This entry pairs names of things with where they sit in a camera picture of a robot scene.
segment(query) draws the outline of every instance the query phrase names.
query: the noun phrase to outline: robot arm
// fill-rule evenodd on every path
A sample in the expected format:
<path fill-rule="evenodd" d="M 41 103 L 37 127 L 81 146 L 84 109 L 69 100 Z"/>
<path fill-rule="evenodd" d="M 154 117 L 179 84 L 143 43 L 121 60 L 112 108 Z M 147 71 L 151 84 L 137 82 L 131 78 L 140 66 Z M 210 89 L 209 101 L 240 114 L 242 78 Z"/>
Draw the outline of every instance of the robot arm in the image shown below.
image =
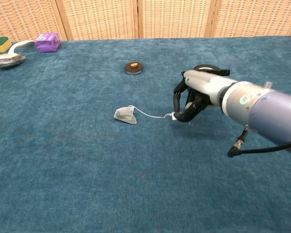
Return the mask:
<path fill-rule="evenodd" d="M 182 72 L 182 81 L 174 90 L 174 117 L 181 122 L 191 121 L 207 107 L 221 106 L 221 95 L 236 80 L 224 78 L 218 74 L 229 75 L 219 69 L 188 70 Z M 185 112 L 180 112 L 181 93 L 188 90 Z"/>
<path fill-rule="evenodd" d="M 242 153 L 278 150 L 291 152 L 291 95 L 271 89 L 271 83 L 259 86 L 220 75 L 221 70 L 188 70 L 174 90 L 174 117 L 181 122 L 193 120 L 206 108 L 221 108 L 222 113 L 245 127 L 229 157 Z M 188 90 L 185 111 L 180 111 L 181 93 Z M 279 145 L 273 148 L 240 150 L 252 130 Z"/>

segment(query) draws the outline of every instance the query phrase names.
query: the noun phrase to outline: tea bag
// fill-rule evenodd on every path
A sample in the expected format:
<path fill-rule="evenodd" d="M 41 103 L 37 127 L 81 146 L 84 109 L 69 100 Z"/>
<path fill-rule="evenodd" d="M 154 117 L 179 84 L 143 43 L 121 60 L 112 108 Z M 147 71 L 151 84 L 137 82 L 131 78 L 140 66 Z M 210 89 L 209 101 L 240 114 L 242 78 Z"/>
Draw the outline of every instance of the tea bag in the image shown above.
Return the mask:
<path fill-rule="evenodd" d="M 122 107 L 118 108 L 114 114 L 114 118 L 117 120 L 121 120 L 128 124 L 137 124 L 136 117 L 133 115 L 134 107 Z"/>
<path fill-rule="evenodd" d="M 148 114 L 144 113 L 143 111 L 139 110 L 138 108 L 136 108 L 133 105 L 130 105 L 128 107 L 118 108 L 115 111 L 115 114 L 114 114 L 113 117 L 115 119 L 117 119 L 117 120 L 121 120 L 121 121 L 126 122 L 126 123 L 129 123 L 129 124 L 137 124 L 136 117 L 133 114 L 134 109 L 137 109 L 139 112 L 141 112 L 142 114 L 144 114 L 144 115 L 146 115 L 148 117 L 152 117 L 152 118 L 165 118 L 167 116 L 170 116 L 170 117 L 172 117 L 172 120 L 176 120 L 176 118 L 173 115 L 174 112 L 168 113 L 168 114 L 166 114 L 164 116 L 151 116 L 151 115 L 148 115 Z"/>

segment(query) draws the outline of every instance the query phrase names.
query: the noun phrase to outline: cable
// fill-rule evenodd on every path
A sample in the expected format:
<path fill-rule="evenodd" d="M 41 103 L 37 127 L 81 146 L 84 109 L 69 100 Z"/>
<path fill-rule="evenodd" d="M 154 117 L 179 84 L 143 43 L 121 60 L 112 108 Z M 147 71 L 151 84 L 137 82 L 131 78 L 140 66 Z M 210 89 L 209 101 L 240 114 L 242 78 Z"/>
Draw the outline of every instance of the cable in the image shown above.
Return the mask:
<path fill-rule="evenodd" d="M 137 109 L 139 112 L 141 112 L 142 114 L 146 115 L 147 117 L 152 117 L 152 118 L 165 118 L 167 116 L 172 116 L 172 113 L 168 113 L 165 116 L 151 116 L 151 115 L 148 115 L 148 114 L 144 113 L 143 111 L 139 110 L 138 108 L 136 108 L 133 105 L 130 105 L 129 107 L 133 107 L 133 108 Z"/>
<path fill-rule="evenodd" d="M 269 152 L 276 152 L 276 151 L 280 151 L 280 150 L 286 150 L 288 148 L 291 148 L 291 143 L 285 144 L 285 145 L 282 145 L 282 146 L 268 147 L 268 148 L 262 148 L 262 149 L 240 150 L 239 152 L 237 152 L 237 155 L 241 155 L 241 154 L 269 153 Z"/>

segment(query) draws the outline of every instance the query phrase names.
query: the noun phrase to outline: cable connector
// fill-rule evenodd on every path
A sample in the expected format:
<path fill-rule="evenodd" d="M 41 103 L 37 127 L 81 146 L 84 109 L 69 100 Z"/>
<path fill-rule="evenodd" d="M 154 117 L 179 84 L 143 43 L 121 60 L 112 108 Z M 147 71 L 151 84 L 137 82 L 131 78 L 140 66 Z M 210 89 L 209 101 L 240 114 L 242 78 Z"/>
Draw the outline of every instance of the cable connector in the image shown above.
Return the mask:
<path fill-rule="evenodd" d="M 248 129 L 245 128 L 242 134 L 237 138 L 232 148 L 228 151 L 228 157 L 233 158 L 234 156 L 240 155 L 241 146 L 245 142 L 248 133 Z"/>

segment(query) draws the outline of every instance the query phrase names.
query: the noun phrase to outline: black cable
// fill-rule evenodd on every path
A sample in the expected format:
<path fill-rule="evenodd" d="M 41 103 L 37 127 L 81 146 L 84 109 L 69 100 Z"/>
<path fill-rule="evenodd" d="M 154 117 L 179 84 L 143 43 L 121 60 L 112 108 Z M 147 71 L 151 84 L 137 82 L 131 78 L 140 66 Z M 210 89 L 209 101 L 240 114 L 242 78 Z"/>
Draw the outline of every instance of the black cable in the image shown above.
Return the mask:
<path fill-rule="evenodd" d="M 291 148 L 291 143 L 282 145 L 282 146 L 276 146 L 276 147 L 268 147 L 268 148 L 262 148 L 262 149 L 253 149 L 253 150 L 240 150 L 237 152 L 237 155 L 241 154 L 257 154 L 257 153 L 269 153 L 269 152 L 276 152 L 280 150 L 286 150 Z"/>

